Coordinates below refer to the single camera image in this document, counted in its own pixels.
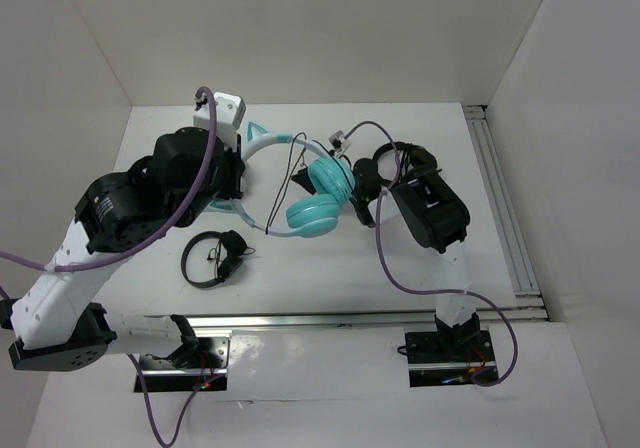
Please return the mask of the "teal cat-ear headphones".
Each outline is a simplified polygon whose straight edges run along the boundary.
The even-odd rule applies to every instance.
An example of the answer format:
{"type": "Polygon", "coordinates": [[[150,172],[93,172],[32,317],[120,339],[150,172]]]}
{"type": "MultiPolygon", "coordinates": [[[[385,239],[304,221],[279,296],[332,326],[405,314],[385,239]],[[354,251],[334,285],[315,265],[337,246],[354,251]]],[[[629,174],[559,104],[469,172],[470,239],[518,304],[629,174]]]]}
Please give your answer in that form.
{"type": "Polygon", "coordinates": [[[315,140],[309,140],[302,132],[278,134],[268,131],[258,123],[251,122],[247,128],[247,143],[242,160],[249,161],[259,151],[282,144],[302,148],[301,153],[314,153],[317,158],[303,170],[314,192],[305,199],[289,206],[285,212],[287,227],[273,225],[276,213],[272,211],[263,224],[249,215],[239,199],[216,199],[208,206],[210,212],[235,214],[249,227],[262,231],[267,236],[279,238],[314,238],[328,234],[338,225],[344,205],[352,198],[355,178],[348,164],[336,158],[315,140]]]}

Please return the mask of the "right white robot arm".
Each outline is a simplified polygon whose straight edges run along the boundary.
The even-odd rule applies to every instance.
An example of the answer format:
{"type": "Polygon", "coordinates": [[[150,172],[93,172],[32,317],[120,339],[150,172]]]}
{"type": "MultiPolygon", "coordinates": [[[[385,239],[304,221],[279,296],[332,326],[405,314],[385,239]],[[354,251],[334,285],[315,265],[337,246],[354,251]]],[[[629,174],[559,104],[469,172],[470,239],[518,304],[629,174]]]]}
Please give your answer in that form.
{"type": "MultiPolygon", "coordinates": [[[[349,188],[350,202],[358,219],[370,228],[378,228],[382,209],[371,208],[370,204],[380,201],[382,194],[388,192],[420,246],[453,256],[453,248],[467,236],[468,208],[441,177],[437,160],[429,152],[413,145],[400,145],[399,149],[401,157],[394,180],[385,179],[379,173],[381,151],[371,158],[357,160],[350,169],[354,177],[349,188]]],[[[473,310],[454,306],[466,291],[440,289],[438,292],[449,298],[437,308],[436,347],[444,358],[457,360],[479,336],[479,318],[473,310]]]]}

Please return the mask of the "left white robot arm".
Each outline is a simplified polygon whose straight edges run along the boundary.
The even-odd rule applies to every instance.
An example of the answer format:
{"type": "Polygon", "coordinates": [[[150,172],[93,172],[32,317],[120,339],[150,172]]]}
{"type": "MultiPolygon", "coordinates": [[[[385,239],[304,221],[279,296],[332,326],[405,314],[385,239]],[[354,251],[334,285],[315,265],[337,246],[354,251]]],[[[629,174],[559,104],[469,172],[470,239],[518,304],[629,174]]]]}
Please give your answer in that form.
{"type": "Polygon", "coordinates": [[[106,354],[133,353],[184,367],[203,351],[183,315],[123,315],[94,298],[129,261],[127,251],[163,237],[162,227],[192,187],[198,191],[176,228],[193,224],[216,198],[240,197],[241,150],[222,140],[215,142],[204,179],[197,179],[208,139],[196,127],[164,134],[152,154],[89,185],[52,268],[22,298],[1,303],[1,326],[16,337],[9,348],[14,369],[72,372],[106,354]]]}

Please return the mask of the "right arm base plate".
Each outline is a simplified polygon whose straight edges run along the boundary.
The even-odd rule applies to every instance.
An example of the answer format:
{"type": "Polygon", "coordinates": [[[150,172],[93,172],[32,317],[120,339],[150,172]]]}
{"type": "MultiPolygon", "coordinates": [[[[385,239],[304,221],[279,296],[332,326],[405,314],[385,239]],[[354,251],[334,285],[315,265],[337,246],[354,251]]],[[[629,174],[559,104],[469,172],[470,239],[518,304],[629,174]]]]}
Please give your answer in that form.
{"type": "Polygon", "coordinates": [[[498,380],[491,337],[482,330],[470,342],[448,352],[432,332],[407,332],[396,351],[408,365],[411,388],[486,384],[498,380]]]}

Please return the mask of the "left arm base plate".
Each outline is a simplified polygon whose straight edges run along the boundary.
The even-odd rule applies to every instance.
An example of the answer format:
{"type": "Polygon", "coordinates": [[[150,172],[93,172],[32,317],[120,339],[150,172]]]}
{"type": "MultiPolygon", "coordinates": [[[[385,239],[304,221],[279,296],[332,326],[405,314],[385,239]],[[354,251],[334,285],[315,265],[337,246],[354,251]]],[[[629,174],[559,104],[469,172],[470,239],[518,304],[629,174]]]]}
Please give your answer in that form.
{"type": "Polygon", "coordinates": [[[209,330],[199,337],[199,350],[185,361],[139,355],[138,363],[150,393],[187,393],[198,383],[205,392],[223,392],[228,385],[231,331],[209,330]]]}

